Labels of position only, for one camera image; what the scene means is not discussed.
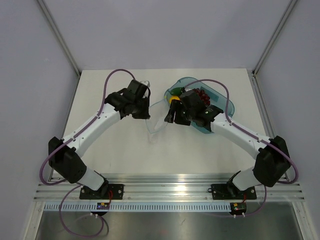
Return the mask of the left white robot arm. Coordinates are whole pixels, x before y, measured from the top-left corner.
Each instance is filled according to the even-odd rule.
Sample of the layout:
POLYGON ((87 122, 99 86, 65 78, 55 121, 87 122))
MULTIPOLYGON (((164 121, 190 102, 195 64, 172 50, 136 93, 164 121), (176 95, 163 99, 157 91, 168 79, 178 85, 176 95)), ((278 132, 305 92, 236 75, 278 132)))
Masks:
POLYGON ((103 98, 102 106, 73 133, 62 139, 52 138, 48 164, 67 182, 90 189, 97 199, 108 194, 108 181, 83 162, 88 148, 112 125, 127 116, 134 119, 150 118, 150 82, 132 80, 128 87, 103 98))

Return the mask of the red grape bunch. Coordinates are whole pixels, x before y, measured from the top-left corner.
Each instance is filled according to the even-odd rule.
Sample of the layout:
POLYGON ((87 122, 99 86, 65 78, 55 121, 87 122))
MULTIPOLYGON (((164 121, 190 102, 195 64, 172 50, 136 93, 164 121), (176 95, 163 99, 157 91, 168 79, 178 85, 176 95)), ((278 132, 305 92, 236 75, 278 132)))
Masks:
POLYGON ((192 90, 198 94, 198 96, 200 97, 200 99, 203 101, 203 103, 204 103, 206 106, 209 106, 209 105, 211 104, 211 102, 210 102, 210 97, 209 97, 209 95, 205 92, 204 89, 193 88, 192 90))

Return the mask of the clear zip top bag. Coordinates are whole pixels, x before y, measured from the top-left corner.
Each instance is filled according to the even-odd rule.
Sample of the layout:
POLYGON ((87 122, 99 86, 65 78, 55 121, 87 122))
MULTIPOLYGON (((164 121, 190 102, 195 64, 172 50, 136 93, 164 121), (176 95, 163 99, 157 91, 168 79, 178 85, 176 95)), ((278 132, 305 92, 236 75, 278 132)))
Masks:
POLYGON ((162 131, 166 126, 165 118, 169 112, 170 105, 166 98, 153 103, 149 107, 150 118, 145 120, 146 128, 150 134, 162 131))

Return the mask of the yellow lemon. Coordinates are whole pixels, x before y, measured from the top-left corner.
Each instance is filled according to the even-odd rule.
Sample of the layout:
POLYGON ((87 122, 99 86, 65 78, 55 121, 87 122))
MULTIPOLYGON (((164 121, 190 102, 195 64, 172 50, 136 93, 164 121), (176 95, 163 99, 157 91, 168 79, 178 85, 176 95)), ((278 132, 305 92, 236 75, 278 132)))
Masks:
POLYGON ((171 97, 168 99, 168 103, 171 104, 173 100, 180 101, 180 98, 179 98, 178 96, 171 96, 171 97))

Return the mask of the green cucumber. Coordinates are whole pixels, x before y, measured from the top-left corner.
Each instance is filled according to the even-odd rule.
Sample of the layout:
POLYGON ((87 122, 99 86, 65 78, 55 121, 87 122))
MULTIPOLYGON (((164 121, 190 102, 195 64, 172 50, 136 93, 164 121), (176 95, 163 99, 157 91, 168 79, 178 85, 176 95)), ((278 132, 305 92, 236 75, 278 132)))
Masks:
POLYGON ((185 88, 184 87, 175 87, 173 89, 171 89, 169 91, 169 93, 172 95, 172 96, 180 96, 181 94, 185 93, 185 88))

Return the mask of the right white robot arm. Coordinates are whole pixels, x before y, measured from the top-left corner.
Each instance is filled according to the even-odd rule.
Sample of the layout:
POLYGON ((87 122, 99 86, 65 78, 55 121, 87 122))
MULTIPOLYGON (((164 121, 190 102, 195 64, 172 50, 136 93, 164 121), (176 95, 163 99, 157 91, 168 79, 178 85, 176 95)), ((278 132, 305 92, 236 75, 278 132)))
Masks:
POLYGON ((165 122, 185 126, 195 124, 225 137, 255 160, 253 167, 236 172, 227 181, 222 194, 235 199, 251 187, 273 187, 290 168, 286 141, 282 137, 269 138, 238 125, 225 110, 212 105, 207 96, 201 96, 197 90, 175 88, 167 101, 169 111, 165 122))

